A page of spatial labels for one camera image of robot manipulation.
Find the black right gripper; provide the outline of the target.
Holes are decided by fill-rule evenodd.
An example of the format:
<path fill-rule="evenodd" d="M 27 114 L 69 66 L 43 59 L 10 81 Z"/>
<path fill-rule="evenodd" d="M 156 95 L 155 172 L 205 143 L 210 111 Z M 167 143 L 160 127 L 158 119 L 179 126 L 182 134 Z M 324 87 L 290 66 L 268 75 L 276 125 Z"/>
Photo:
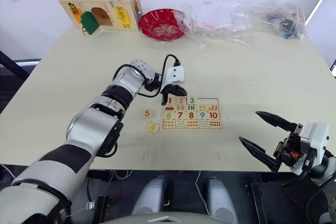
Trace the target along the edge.
<path fill-rule="evenodd" d="M 300 133 L 303 130 L 302 124 L 291 123 L 278 115 L 256 111 L 265 122 L 290 132 L 289 136 L 280 141 L 272 158 L 266 154 L 266 151 L 259 145 L 243 137 L 239 137 L 243 146 L 251 153 L 253 157 L 265 164 L 273 173 L 277 173 L 282 163 L 292 168 L 292 172 L 311 172 L 315 159 L 315 150 L 303 143 L 301 146 Z"/>

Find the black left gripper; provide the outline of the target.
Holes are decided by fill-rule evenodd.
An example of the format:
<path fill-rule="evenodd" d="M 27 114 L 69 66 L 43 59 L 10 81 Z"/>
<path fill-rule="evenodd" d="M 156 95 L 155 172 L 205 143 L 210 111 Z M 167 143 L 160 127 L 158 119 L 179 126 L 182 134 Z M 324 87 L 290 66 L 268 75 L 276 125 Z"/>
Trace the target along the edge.
<path fill-rule="evenodd" d="M 169 94 L 175 96 L 187 96 L 186 90 L 178 84 L 167 84 L 163 87 L 160 94 L 162 95 L 162 105 L 166 105 Z"/>

